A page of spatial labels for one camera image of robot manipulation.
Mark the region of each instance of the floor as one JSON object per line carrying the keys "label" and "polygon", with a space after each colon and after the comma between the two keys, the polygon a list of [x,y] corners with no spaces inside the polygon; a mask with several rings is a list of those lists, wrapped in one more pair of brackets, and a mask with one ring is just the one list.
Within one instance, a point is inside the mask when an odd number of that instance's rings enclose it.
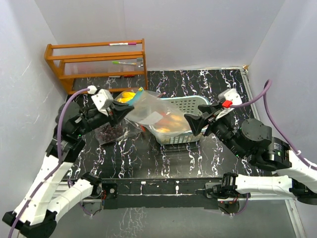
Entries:
{"label": "floor", "polygon": [[235,217],[202,208],[103,210],[93,219],[75,206],[52,238],[295,238],[283,200],[250,201]]}
{"label": "floor", "polygon": [[[248,100],[246,87],[239,69],[149,71],[149,90],[164,92],[164,97],[201,95],[212,103],[220,92],[236,88],[242,101]],[[140,87],[144,78],[85,78],[77,80],[75,89],[94,84],[101,88]],[[85,110],[92,105],[87,95],[76,102]],[[237,109],[235,123],[252,118],[251,107]],[[197,178],[222,177],[226,172],[261,176],[263,172],[236,158],[214,136],[204,137],[196,143],[159,145],[151,135],[138,135],[127,140],[100,146],[94,132],[83,136],[86,146],[67,178],[77,179],[85,172],[101,178]]]}

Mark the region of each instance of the bag of grapes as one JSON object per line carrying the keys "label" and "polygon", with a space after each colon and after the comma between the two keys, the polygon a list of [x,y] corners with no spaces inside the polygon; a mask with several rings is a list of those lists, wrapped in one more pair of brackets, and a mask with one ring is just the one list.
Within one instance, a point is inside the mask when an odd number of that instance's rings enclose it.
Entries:
{"label": "bag of grapes", "polygon": [[102,125],[95,129],[95,136],[100,145],[124,140],[142,132],[142,128],[135,122],[123,119],[118,125]]}

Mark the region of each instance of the white plastic bracket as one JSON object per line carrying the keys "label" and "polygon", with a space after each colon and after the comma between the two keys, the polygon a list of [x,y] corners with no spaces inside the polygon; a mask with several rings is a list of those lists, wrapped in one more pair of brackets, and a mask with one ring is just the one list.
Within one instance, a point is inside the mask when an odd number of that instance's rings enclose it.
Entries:
{"label": "white plastic bracket", "polygon": [[73,206],[88,197],[93,192],[93,186],[85,179],[79,179],[74,186],[52,200],[48,205],[48,210],[57,212],[56,222],[65,215]]}
{"label": "white plastic bracket", "polygon": [[99,112],[108,116],[107,108],[113,102],[113,97],[108,90],[101,89],[99,92],[91,97]]}
{"label": "white plastic bracket", "polygon": [[14,210],[17,214],[20,213],[26,201],[31,200],[28,207],[23,212],[20,221],[29,221],[31,223],[30,225],[36,225],[44,220],[47,207],[53,197],[55,190],[57,189],[57,186],[73,163],[63,162],[59,169],[44,182],[32,199],[30,199],[30,195],[37,185],[42,182],[57,165],[58,158],[54,157],[53,155],[44,157],[41,169],[33,184],[31,185],[22,202]]}
{"label": "white plastic bracket", "polygon": [[277,170],[277,173],[279,175],[288,175],[290,178],[306,185],[314,193],[317,193],[317,171],[311,168],[311,166],[317,167],[317,165],[306,160],[310,164],[307,166],[296,156],[294,151],[289,150],[288,153],[292,167]]}
{"label": "white plastic bracket", "polygon": [[[235,88],[227,89],[224,92],[220,93],[218,96],[220,101],[232,101],[232,105],[242,104],[240,95],[237,93]],[[216,120],[219,120],[223,116],[227,115],[229,112],[234,110],[234,108],[224,108],[221,113],[218,114]]]}
{"label": "white plastic bracket", "polygon": [[292,179],[288,176],[250,177],[238,175],[235,185],[237,186],[235,190],[240,194],[249,192],[273,193],[295,198],[294,194],[289,191],[292,188]]}

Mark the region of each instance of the black table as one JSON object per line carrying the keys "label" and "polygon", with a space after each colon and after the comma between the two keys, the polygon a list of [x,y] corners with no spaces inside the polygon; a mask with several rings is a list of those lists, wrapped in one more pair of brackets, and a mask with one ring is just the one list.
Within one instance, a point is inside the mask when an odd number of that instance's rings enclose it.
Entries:
{"label": "black table", "polygon": [[[239,69],[149,71],[149,90],[165,92],[163,97],[201,95],[217,101],[219,93],[236,88],[242,101],[248,100]],[[142,76],[125,79],[84,78],[75,89],[94,84],[110,87],[143,86]],[[76,102],[85,110],[92,105],[90,96],[81,95]],[[253,118],[251,107],[234,110],[235,123]],[[86,146],[67,174],[77,179],[85,172],[101,178],[214,178],[224,173],[261,176],[263,172],[236,158],[219,140],[210,135],[199,142],[179,145],[159,145],[152,135],[138,135],[127,140],[100,146],[94,132],[83,136]]]}

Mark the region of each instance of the red clip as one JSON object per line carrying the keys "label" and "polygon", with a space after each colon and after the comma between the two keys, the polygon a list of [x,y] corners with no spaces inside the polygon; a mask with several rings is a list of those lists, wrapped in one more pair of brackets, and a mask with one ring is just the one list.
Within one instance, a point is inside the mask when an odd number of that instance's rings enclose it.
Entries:
{"label": "red clip", "polygon": [[224,103],[222,104],[224,108],[229,108],[230,105],[232,105],[232,101],[229,101],[229,100],[224,101]]}

